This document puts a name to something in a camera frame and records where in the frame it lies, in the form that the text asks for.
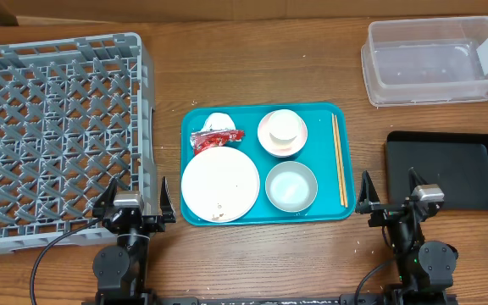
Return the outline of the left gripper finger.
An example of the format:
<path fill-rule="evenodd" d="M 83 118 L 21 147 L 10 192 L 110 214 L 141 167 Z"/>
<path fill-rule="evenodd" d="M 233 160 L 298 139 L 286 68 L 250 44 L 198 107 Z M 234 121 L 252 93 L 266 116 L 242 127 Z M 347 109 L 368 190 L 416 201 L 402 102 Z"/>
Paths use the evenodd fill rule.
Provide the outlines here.
<path fill-rule="evenodd" d="M 175 211 L 169 195 L 168 181 L 164 176 L 161 183 L 161 193 L 159 198 L 159 207 L 162 212 L 164 223 L 175 223 Z"/>
<path fill-rule="evenodd" d="M 112 178 L 107 189 L 95 201 L 92 208 L 93 217 L 103 217 L 109 208 L 114 206 L 114 198 L 118 191 L 118 183 L 115 178 Z"/>

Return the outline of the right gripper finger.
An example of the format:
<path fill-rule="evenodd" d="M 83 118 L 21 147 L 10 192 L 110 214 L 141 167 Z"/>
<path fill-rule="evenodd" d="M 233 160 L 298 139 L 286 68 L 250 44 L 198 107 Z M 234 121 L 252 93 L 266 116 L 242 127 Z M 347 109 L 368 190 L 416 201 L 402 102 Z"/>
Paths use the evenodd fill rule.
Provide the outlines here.
<path fill-rule="evenodd" d="M 374 188 L 369 172 L 362 173 L 362 184 L 355 207 L 358 214 L 371 214 L 380 205 L 380 199 Z"/>
<path fill-rule="evenodd" d="M 424 196 L 424 186 L 427 186 L 427 182 L 415 170 L 414 167 L 411 167 L 408 170 L 408 178 L 409 178 L 409 188 L 411 191 L 411 196 L 417 199 L 422 199 Z"/>

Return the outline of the grey bowl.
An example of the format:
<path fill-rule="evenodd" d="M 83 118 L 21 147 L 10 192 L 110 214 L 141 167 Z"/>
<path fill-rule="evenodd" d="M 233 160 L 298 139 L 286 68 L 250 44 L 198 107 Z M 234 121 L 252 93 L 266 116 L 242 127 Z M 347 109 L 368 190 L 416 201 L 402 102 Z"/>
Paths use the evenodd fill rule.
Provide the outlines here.
<path fill-rule="evenodd" d="M 276 208 L 286 213 L 299 213 L 309 208 L 318 190 L 313 171 L 295 161 L 275 165 L 265 181 L 267 198 Z"/>

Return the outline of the pink bowl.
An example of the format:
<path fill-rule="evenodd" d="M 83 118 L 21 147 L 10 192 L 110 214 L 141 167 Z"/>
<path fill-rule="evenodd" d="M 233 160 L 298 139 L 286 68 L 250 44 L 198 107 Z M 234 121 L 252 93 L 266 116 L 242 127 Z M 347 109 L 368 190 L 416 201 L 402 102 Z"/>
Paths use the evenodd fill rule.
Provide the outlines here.
<path fill-rule="evenodd" d="M 302 131 L 301 134 L 296 138 L 296 140 L 288 147 L 281 147 L 273 143 L 269 136 L 267 122 L 270 115 L 273 113 L 270 112 L 266 114 L 260 121 L 258 125 L 258 140 L 261 146 L 271 155 L 277 158 L 288 158 L 292 155 L 297 154 L 301 149 L 303 149 L 304 145 L 308 139 L 308 128 L 301 118 L 302 121 Z"/>

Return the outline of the white cup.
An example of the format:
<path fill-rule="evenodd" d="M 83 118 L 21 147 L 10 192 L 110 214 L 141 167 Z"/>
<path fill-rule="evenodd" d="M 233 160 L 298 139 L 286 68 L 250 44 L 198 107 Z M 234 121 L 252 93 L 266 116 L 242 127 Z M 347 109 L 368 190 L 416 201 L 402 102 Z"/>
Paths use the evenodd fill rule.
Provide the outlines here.
<path fill-rule="evenodd" d="M 302 121 L 297 113 L 290 109 L 274 111 L 267 122 L 268 132 L 274 144 L 290 146 L 301 134 Z"/>

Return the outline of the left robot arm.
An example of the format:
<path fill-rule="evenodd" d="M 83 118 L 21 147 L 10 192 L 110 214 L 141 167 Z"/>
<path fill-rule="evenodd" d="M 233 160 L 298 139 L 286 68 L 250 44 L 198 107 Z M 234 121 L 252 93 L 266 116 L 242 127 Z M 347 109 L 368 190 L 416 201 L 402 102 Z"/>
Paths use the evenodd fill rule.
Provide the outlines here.
<path fill-rule="evenodd" d="M 156 304 L 153 290 L 146 288 L 151 236 L 164 232 L 176 221 L 166 179 L 162 179 L 160 214 L 147 214 L 138 191 L 119 191 L 112 179 L 96 200 L 92 215 L 116 235 L 116 243 L 99 251 L 92 270 L 97 277 L 96 304 Z"/>

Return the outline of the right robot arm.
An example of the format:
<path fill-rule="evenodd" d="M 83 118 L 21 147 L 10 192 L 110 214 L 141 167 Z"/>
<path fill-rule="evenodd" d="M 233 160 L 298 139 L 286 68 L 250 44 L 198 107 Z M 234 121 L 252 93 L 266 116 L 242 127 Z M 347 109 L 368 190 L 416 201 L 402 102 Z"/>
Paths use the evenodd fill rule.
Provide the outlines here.
<path fill-rule="evenodd" d="M 367 171 L 362 174 L 355 212 L 368 214 L 370 227 L 380 227 L 393 258 L 368 272 L 359 282 L 353 304 L 456 304 L 446 289 L 453 285 L 458 250 L 442 241 L 426 241 L 420 224 L 434 217 L 444 204 L 444 192 L 424 180 L 413 168 L 408 170 L 411 193 L 402 203 L 382 204 Z M 388 285 L 380 294 L 363 297 L 364 284 L 377 272 L 394 263 L 398 284 Z"/>

